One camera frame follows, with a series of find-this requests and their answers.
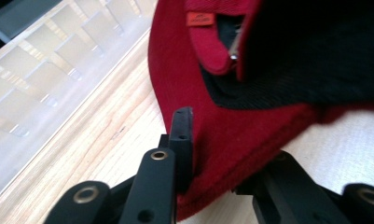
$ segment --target red fabric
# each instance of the red fabric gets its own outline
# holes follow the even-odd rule
[[[247,0],[187,0],[187,12],[210,12],[228,16],[244,16],[250,7],[257,7],[259,1]],[[212,26],[189,27],[191,43],[201,65],[211,74],[223,76],[232,69],[233,61],[228,49],[219,40],[216,24]]]
[[[177,108],[192,106],[194,113],[194,178],[187,193],[178,196],[178,219],[200,211],[260,169],[280,147],[317,121],[319,112],[311,105],[272,110],[216,106],[201,79],[184,7],[184,1],[159,1],[148,50],[151,80],[167,130]]]
[[[207,12],[187,13],[187,26],[208,26],[215,24],[215,14]]]

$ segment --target metal grommet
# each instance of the metal grommet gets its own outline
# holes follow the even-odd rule
[[[88,186],[76,192],[73,199],[75,203],[90,203],[99,195],[96,186]]]
[[[358,196],[362,198],[367,203],[374,205],[374,190],[362,188],[357,191]]]
[[[167,152],[165,151],[156,151],[151,154],[151,158],[154,161],[162,161],[168,157]]]

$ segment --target black plastic part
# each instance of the black plastic part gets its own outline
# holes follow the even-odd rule
[[[286,152],[243,182],[236,193],[254,195],[259,223],[350,223]]]
[[[109,204],[110,188],[102,182],[86,181],[64,193],[45,223],[104,223],[110,216]]]
[[[104,222],[103,220],[102,223],[118,223],[125,207],[126,200],[129,197],[134,178],[135,176],[132,176],[111,189],[110,216],[107,222]]]
[[[176,189],[185,192],[192,180],[192,109],[183,107],[173,114],[169,149],[176,157]]]
[[[143,157],[119,224],[175,223],[175,156],[168,148]]]
[[[170,136],[168,134],[162,134],[160,136],[158,147],[169,147],[169,138]]]
[[[339,204],[353,223],[374,224],[374,187],[366,184],[347,185]]]

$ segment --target wooden table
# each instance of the wooden table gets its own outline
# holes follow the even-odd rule
[[[135,175],[165,133],[146,61],[148,36],[106,78],[0,196],[0,223],[42,223],[73,185],[114,187]],[[374,185],[374,111],[351,111],[312,125],[291,152],[319,184],[341,192],[349,182]],[[251,196],[226,193],[182,223],[256,223]]]

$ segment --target fabric label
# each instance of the fabric label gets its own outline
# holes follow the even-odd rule
[[[215,22],[214,13],[207,12],[188,12],[187,26],[208,26]]]

